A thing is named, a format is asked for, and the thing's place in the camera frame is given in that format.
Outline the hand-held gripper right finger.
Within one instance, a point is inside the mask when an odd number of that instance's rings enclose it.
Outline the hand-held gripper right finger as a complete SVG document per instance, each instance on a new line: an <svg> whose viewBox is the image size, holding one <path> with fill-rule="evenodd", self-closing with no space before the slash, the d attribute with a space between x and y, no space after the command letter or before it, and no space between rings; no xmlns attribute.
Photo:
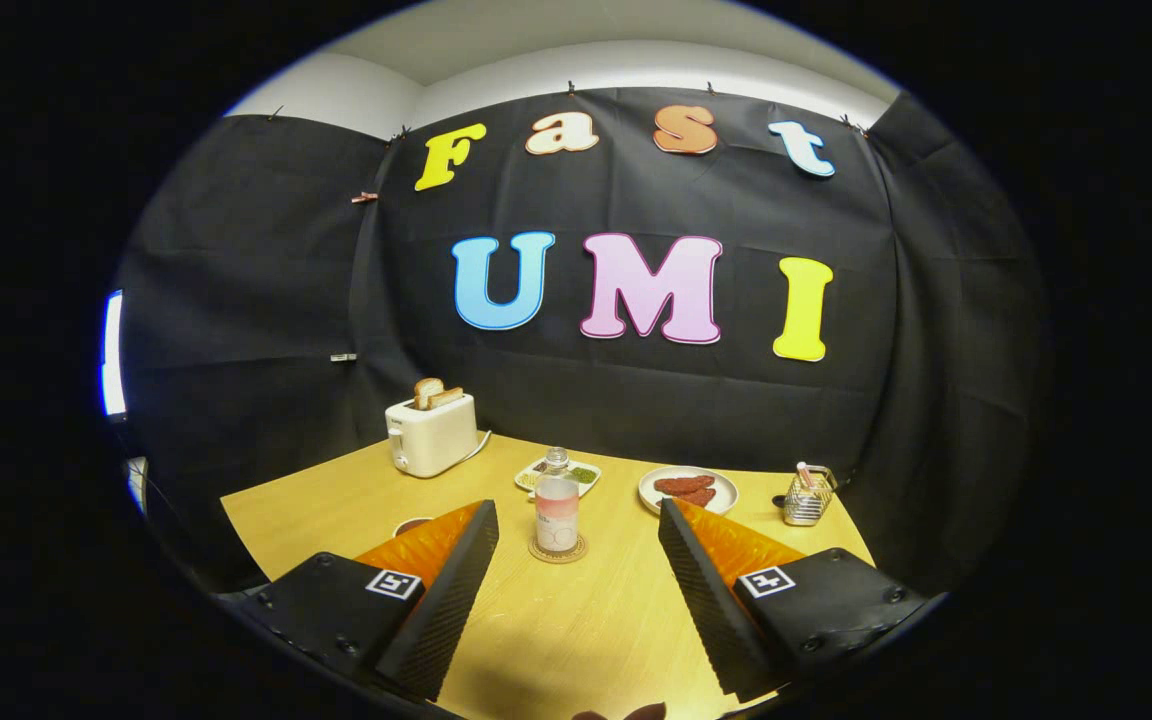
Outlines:
<svg viewBox="0 0 1152 720"><path fill-rule="evenodd" d="M927 611L844 548L803 553L672 498L658 538L719 687L741 702L858 669Z"/></svg>

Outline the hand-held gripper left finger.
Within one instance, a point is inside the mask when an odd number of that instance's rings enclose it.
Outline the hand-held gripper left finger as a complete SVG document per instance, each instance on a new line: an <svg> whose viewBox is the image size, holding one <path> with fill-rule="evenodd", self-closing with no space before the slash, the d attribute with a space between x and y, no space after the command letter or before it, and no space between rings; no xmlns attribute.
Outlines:
<svg viewBox="0 0 1152 720"><path fill-rule="evenodd" d="M498 539L495 502L468 503L355 559L312 553L236 614L339 679L435 702Z"/></svg>

